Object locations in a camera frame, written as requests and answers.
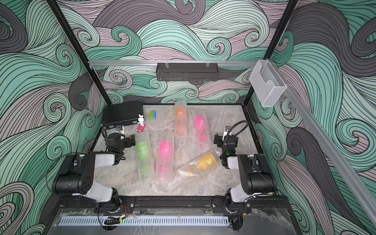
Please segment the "bubble wrap sheet of yellow glass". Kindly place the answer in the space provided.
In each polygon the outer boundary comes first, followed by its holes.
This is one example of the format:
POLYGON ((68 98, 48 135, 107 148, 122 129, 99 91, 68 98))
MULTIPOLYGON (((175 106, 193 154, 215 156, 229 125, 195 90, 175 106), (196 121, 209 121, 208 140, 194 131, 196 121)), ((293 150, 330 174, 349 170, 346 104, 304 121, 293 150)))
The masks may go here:
POLYGON ((220 148, 214 148, 177 170, 179 177, 193 179, 208 174, 220 165, 220 148))

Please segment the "pink wine glass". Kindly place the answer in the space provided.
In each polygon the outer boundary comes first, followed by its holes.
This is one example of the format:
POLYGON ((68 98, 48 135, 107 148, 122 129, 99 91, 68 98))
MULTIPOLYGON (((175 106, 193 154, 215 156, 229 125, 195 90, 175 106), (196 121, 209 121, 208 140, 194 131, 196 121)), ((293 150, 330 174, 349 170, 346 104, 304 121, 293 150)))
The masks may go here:
POLYGON ((208 134, 208 124, 207 119, 205 116, 195 116, 194 118, 194 127, 197 140, 200 144, 207 144, 209 141, 209 134, 208 134))

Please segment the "yellow wine glass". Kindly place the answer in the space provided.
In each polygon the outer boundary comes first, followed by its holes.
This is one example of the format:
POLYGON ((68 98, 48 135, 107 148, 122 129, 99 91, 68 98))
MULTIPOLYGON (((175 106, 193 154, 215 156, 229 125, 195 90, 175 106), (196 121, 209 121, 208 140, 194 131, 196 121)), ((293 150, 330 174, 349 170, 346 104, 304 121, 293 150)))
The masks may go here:
POLYGON ((188 172, 198 175, 206 171, 214 169, 217 165, 217 158, 213 153, 207 153, 195 159, 188 164, 188 172))

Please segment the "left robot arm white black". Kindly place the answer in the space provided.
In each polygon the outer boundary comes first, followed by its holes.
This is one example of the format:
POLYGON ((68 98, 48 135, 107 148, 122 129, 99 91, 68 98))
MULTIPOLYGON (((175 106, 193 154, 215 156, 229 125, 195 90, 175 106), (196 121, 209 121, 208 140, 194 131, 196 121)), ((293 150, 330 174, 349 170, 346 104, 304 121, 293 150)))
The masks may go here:
POLYGON ((61 196, 84 196, 119 208, 118 191, 95 181, 94 172, 96 168, 118 165, 125 160, 124 150, 136 145, 135 136, 112 133, 105 138, 105 144, 107 151, 67 155, 53 180, 52 192, 61 196))

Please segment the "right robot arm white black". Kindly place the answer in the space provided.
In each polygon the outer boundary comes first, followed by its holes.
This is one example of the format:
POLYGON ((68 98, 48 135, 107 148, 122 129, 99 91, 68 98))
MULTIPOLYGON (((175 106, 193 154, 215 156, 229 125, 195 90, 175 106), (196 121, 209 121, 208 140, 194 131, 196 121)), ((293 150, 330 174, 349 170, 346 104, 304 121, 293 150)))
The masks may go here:
POLYGON ((238 137, 226 132, 223 136, 215 134, 213 143, 220 147, 220 160, 226 169, 238 170, 240 183, 228 189, 225 194, 227 207, 245 203, 256 196, 276 192, 277 183, 269 168, 261 163, 262 154, 236 154, 238 137))

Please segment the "green glass in bubble wrap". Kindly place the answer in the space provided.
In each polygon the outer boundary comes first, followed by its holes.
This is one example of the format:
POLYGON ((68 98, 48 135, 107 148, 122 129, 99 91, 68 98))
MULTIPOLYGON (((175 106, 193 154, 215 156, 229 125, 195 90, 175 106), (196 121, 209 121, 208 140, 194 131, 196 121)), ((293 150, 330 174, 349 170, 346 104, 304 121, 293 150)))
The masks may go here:
POLYGON ((149 133, 137 133, 135 142, 139 178, 141 181, 153 181, 155 164, 149 133))

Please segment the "orange glass in bubble wrap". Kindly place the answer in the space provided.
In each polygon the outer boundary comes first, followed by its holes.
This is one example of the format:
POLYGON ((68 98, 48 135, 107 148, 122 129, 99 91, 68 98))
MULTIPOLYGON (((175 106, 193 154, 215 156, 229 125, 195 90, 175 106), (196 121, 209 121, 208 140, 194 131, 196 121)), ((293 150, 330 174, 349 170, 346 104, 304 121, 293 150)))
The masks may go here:
POLYGON ((188 111, 185 100, 175 103, 175 136, 186 137, 188 135, 188 111))

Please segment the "black case box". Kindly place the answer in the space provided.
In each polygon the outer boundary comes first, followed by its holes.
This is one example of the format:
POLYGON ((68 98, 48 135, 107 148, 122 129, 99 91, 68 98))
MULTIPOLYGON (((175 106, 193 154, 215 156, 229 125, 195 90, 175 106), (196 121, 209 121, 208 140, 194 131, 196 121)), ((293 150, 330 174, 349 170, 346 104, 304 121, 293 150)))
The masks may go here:
POLYGON ((139 115, 144 114, 143 103, 139 101, 111 104, 104 108, 101 126, 112 129, 119 126, 138 124, 139 115))

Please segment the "green blue small block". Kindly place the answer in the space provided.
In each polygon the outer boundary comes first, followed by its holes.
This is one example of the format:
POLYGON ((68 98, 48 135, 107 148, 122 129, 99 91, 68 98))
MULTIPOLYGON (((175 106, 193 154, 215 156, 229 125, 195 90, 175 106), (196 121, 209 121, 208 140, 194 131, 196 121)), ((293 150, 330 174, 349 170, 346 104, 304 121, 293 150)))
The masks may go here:
POLYGON ((156 111, 150 111, 149 113, 149 118, 151 120, 155 120, 156 119, 156 111))

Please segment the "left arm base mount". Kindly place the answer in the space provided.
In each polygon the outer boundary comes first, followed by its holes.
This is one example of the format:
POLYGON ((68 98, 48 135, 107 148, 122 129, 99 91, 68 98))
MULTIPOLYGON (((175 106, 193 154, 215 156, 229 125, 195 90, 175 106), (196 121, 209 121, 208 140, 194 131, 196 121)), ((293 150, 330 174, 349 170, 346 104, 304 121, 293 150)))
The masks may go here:
POLYGON ((118 201, 111 200, 106 203, 99 203, 96 213, 103 215, 131 214, 135 206, 135 197, 120 196, 118 201))

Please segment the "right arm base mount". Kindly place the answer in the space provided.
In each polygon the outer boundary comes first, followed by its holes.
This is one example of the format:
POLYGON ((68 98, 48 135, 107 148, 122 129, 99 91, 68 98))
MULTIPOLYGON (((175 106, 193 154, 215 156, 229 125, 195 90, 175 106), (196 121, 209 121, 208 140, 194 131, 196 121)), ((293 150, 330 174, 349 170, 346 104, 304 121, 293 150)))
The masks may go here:
POLYGON ((211 203, 213 213, 238 215, 251 212, 250 208, 244 202, 233 202, 227 194, 225 196, 213 196, 211 203))

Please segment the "black wall tray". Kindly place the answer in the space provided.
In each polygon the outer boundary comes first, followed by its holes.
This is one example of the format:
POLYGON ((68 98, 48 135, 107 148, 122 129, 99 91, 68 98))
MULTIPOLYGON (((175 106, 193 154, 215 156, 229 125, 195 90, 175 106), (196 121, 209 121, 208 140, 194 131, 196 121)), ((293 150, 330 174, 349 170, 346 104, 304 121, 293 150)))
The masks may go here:
POLYGON ((188 81, 200 83, 216 81, 219 78, 217 64, 165 64, 159 63, 156 67, 156 76, 159 81, 188 81))

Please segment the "aluminium rail back wall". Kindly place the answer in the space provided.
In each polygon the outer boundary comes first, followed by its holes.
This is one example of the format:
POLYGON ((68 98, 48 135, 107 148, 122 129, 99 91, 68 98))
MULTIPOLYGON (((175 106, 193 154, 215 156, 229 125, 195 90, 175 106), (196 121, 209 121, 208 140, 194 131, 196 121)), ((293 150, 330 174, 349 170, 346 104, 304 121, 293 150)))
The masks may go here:
POLYGON ((250 67, 255 66, 257 61, 197 61, 197 60, 89 60, 91 67, 95 66, 157 66, 165 64, 217 64, 219 67, 250 67))

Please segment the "aluminium rail wall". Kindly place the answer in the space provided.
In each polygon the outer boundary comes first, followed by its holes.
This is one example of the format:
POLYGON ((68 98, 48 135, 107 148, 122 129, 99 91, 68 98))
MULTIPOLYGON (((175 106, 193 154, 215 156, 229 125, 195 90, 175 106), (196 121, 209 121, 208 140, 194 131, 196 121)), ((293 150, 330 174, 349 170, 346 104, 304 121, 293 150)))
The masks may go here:
POLYGON ((307 124, 311 134, 317 140, 325 155, 330 159, 333 166, 337 169, 342 179, 345 181, 354 197, 367 214, 373 225, 376 225, 376 199, 369 188, 365 185, 361 177, 355 172, 353 167, 341 153, 339 147, 332 138, 326 133, 322 125, 312 113, 308 88, 303 81, 294 82, 289 79, 272 60, 269 60, 273 69, 279 75, 281 81, 287 87, 285 94, 289 97, 296 111, 300 114, 303 121, 307 124))
POLYGON ((197 60, 89 60, 91 67, 95 66, 157 66, 165 64, 217 64, 219 67, 250 67, 255 66, 257 61, 197 61, 197 60))

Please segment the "aluminium rail right wall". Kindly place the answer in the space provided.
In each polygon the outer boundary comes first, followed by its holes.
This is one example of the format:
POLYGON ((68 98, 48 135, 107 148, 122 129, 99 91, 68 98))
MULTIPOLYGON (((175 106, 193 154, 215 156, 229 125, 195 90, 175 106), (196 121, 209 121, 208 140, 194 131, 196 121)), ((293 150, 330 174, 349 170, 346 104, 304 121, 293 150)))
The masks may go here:
POLYGON ((337 169, 342 179, 345 181, 354 197, 367 214, 373 225, 376 225, 376 199, 369 188, 365 185, 361 177, 355 172, 353 167, 341 153, 339 147, 332 138, 326 133, 322 125, 312 113, 308 88, 303 81, 294 82, 289 79, 272 60, 269 60, 273 69, 279 75, 281 81, 287 87, 285 94, 289 97, 296 111, 300 114, 303 121, 307 124, 311 134, 317 140, 325 155, 330 159, 333 166, 337 169))

